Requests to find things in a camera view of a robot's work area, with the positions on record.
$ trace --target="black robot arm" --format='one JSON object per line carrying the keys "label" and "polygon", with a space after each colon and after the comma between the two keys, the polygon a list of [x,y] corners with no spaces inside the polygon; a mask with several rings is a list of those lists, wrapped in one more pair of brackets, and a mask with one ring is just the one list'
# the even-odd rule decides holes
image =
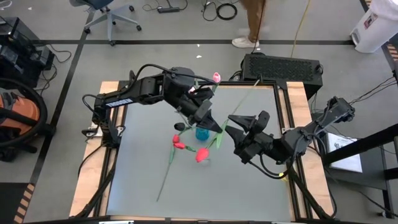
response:
{"label": "black robot arm", "polygon": [[118,91],[94,96],[95,105],[92,121],[101,128],[105,146],[117,147],[120,143],[118,130],[111,122],[110,109],[131,103],[153,105],[165,100],[186,116],[189,124],[196,124],[199,128],[209,129],[217,133],[222,132],[222,129],[211,116],[209,99],[214,95],[212,90],[200,88],[189,92],[195,85],[195,78],[205,80],[210,85],[215,84],[213,80],[196,76],[190,69],[183,67],[164,69],[158,75],[137,79],[139,73],[136,77],[131,72],[131,82],[128,86]]}
{"label": "black robot arm", "polygon": [[[256,116],[229,115],[228,118],[242,127],[243,131],[231,126],[227,126],[225,131],[232,137],[235,144],[234,154],[241,158],[243,164],[250,163],[273,179],[281,179],[289,175],[302,191],[303,196],[308,200],[318,217],[329,219],[331,216],[319,206],[298,177],[296,171],[291,169],[291,167],[298,156],[305,154],[314,136],[333,123],[351,121],[354,117],[354,112],[355,109],[344,99],[333,97],[328,101],[323,116],[320,116],[305,127],[297,127],[286,131],[280,139],[274,139],[272,134],[262,132],[269,121],[269,114],[265,111],[261,111],[258,119],[256,119]],[[279,177],[275,173],[269,172],[261,159],[261,165],[264,168],[262,170],[253,164],[251,159],[255,155],[262,156],[263,154],[275,160],[276,164],[288,162],[290,166]]]}

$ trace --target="concrete floor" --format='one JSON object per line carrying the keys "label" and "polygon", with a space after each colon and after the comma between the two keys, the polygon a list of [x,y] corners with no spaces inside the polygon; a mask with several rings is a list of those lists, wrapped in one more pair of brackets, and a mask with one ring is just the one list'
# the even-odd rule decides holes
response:
{"label": "concrete floor", "polygon": [[[231,21],[217,19],[207,22],[201,17],[199,1],[188,0],[186,10],[175,14],[158,14],[141,9],[144,4],[155,6],[155,1],[117,0],[110,5],[115,8],[133,4],[136,11],[125,12],[125,16],[138,20],[142,31],[135,26],[118,22],[114,26],[116,40],[230,40],[247,28],[246,13],[236,4],[238,15]],[[306,0],[269,0],[266,11],[266,26],[262,40],[293,40]],[[184,1],[171,0],[182,6]],[[2,16],[18,16],[42,40],[79,40],[88,14],[86,7],[72,7],[68,1],[25,0],[14,1],[9,9],[1,11]],[[213,11],[206,12],[208,17]],[[359,0],[316,0],[308,10],[307,17],[298,35],[299,40],[348,40],[348,34],[364,14]],[[87,40],[106,40],[106,23],[91,28]],[[361,54],[351,45],[298,45],[294,57],[319,60],[324,66],[324,86],[318,92],[317,109],[323,109],[332,96],[351,101],[389,78],[392,73],[382,52]],[[211,77],[219,72],[224,79],[239,70],[244,54],[251,49],[237,49],[230,44],[107,44],[54,45],[59,50],[70,50],[77,65],[71,67],[72,59],[63,64],[56,63],[58,76],[44,92],[49,108],[49,121],[55,111],[60,92],[67,75],[72,78],[70,88],[60,113],[57,134],[52,139],[36,189],[29,205],[25,222],[67,218],[77,181],[78,166],[85,150],[85,138],[80,131],[90,125],[90,112],[81,102],[85,93],[95,94],[102,81],[127,80],[128,71],[145,63],[156,63],[165,67],[182,66],[191,68],[197,75]],[[291,45],[261,45],[259,51],[267,55],[289,57]],[[62,59],[67,55],[59,54]],[[145,70],[143,75],[153,75],[157,70]],[[398,122],[396,109],[398,101],[396,86],[380,92],[374,97],[355,104],[354,121],[336,127],[344,134],[365,137]],[[40,146],[42,140],[35,142]],[[0,164],[0,182],[29,182],[39,153],[21,154],[14,163]],[[396,167],[395,155],[386,154],[387,165]],[[397,223],[376,217],[380,210],[363,196],[347,190],[342,185],[330,182],[330,188],[338,205],[337,217],[344,221],[367,223]],[[353,186],[366,192],[382,204],[380,190]],[[391,189],[398,183],[391,181]],[[395,208],[398,208],[398,193],[393,191]]]}

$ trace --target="yellow cable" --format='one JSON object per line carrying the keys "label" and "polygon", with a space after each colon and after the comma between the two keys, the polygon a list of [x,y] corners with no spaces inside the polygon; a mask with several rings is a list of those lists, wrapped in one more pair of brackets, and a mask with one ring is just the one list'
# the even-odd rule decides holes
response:
{"label": "yellow cable", "polygon": [[310,6],[310,3],[311,3],[311,0],[308,0],[307,6],[306,6],[306,8],[304,10],[304,14],[301,17],[300,25],[298,25],[298,28],[297,28],[297,31],[296,31],[296,36],[294,37],[293,48],[292,48],[292,53],[290,54],[290,57],[293,57],[294,48],[296,48],[297,36],[298,36],[299,31],[301,29],[301,25],[303,24],[304,18],[307,15],[307,11],[308,11],[308,8]]}

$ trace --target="person's leg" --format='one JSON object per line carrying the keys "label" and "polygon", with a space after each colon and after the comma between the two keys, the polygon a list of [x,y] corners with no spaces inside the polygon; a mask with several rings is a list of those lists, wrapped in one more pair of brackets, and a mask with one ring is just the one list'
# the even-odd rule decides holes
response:
{"label": "person's leg", "polygon": [[263,22],[262,17],[265,13],[266,0],[241,0],[241,4],[247,10],[250,33],[247,37],[234,39],[232,44],[240,48],[257,47],[259,45],[257,37]]}

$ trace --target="blue vase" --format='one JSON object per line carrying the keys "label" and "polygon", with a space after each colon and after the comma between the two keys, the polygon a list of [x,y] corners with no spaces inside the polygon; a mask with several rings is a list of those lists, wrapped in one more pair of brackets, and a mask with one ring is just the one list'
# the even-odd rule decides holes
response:
{"label": "blue vase", "polygon": [[209,138],[210,133],[207,129],[197,128],[195,136],[199,141],[206,141]]}

